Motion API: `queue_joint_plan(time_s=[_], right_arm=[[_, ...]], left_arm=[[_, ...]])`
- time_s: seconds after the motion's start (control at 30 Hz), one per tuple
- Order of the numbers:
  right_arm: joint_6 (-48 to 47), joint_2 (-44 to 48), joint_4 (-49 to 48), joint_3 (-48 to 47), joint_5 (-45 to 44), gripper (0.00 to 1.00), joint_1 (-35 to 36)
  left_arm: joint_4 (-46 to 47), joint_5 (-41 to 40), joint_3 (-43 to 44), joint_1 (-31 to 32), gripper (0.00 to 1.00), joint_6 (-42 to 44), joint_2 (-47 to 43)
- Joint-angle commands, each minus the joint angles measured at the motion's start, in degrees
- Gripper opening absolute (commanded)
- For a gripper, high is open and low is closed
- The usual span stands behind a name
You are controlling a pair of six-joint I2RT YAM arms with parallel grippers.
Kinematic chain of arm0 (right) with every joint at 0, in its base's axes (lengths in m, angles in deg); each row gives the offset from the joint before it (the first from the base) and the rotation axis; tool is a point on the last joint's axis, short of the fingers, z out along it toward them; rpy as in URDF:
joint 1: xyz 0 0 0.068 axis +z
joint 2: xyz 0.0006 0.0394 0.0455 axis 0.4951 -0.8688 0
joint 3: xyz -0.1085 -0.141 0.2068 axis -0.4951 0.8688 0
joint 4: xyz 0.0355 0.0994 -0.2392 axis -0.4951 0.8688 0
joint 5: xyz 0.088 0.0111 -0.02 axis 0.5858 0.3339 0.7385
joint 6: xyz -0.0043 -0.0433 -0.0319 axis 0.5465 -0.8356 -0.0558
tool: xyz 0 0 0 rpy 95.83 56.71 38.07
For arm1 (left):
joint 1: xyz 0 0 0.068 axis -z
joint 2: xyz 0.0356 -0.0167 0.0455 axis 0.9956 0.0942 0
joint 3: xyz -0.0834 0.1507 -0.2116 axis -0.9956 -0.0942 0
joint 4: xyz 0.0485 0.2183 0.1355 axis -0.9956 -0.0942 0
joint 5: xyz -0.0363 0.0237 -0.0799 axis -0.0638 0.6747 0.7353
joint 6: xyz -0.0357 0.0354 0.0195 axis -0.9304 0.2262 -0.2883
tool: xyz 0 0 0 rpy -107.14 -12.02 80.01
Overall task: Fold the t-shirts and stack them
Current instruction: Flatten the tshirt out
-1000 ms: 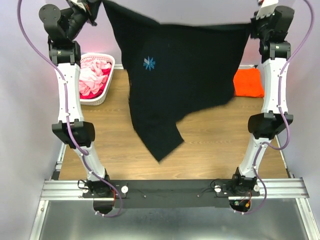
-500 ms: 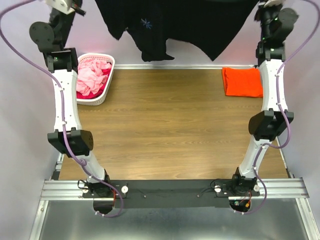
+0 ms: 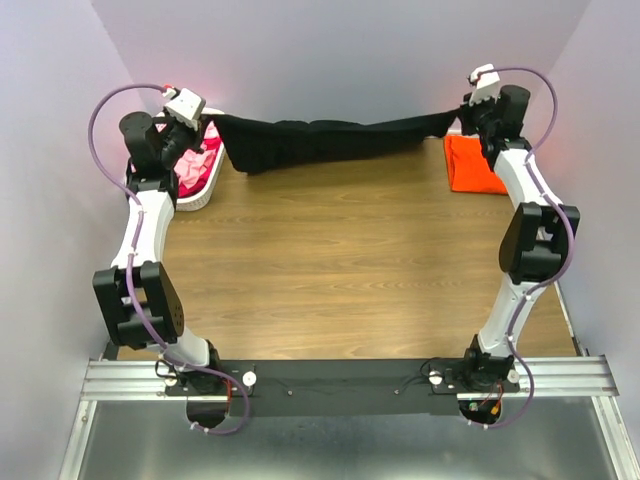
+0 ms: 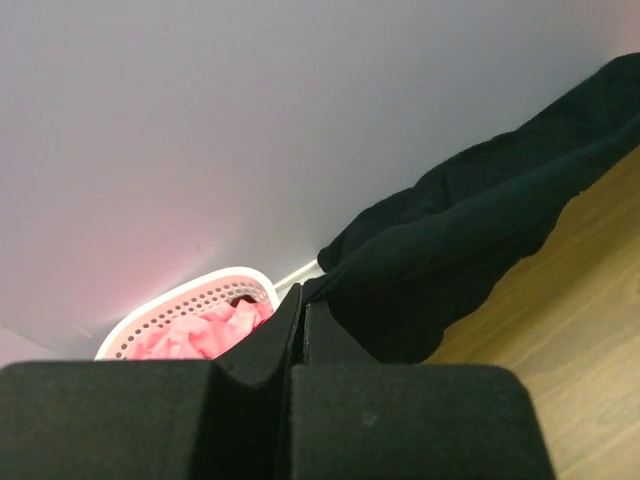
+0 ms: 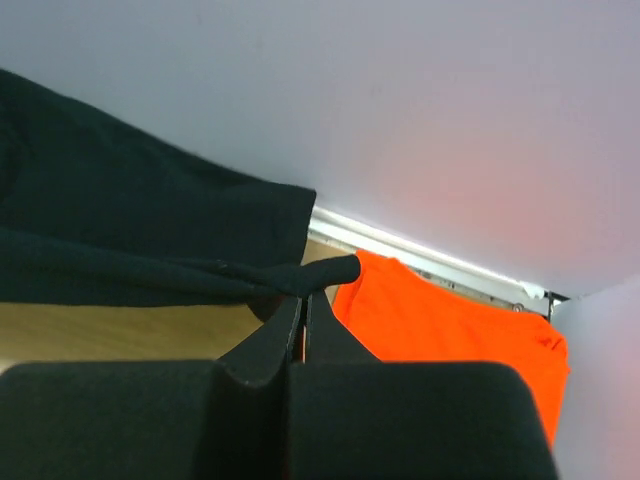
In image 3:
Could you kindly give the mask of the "black t shirt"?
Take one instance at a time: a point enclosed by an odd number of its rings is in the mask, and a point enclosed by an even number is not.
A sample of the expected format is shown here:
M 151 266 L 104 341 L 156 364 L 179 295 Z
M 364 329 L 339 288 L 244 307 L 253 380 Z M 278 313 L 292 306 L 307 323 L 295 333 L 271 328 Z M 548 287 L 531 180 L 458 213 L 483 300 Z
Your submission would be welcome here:
M 458 115 L 454 109 L 364 125 L 338 120 L 264 122 L 216 114 L 213 122 L 234 169 L 257 175 L 402 152 L 427 137 L 444 137 Z

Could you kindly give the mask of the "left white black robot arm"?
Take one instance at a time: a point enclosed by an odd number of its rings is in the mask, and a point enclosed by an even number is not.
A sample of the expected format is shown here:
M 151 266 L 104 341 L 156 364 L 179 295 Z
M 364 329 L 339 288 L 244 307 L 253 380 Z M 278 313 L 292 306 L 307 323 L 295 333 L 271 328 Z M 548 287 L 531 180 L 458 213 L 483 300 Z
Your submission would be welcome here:
M 121 118 L 118 128 L 129 159 L 123 179 L 114 183 L 125 195 L 128 220 L 110 266 L 92 279 L 110 340 L 153 351 L 169 378 L 201 395 L 231 383 L 221 375 L 216 348 L 187 327 L 163 255 L 178 203 L 175 166 L 201 147 L 214 114 L 204 109 L 186 115 L 166 107 L 159 115 L 135 111 Z

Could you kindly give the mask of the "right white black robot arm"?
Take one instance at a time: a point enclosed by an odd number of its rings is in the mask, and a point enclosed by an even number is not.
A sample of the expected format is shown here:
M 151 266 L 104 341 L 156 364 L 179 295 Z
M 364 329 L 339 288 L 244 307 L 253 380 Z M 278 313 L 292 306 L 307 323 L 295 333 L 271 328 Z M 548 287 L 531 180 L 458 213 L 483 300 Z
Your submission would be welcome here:
M 580 221 L 579 210 L 551 191 L 521 134 L 529 100 L 527 89 L 506 85 L 475 88 L 461 105 L 463 134 L 478 136 L 482 156 L 514 206 L 499 248 L 504 277 L 498 296 L 459 370 L 474 392 L 508 380 L 533 306 L 570 263 Z

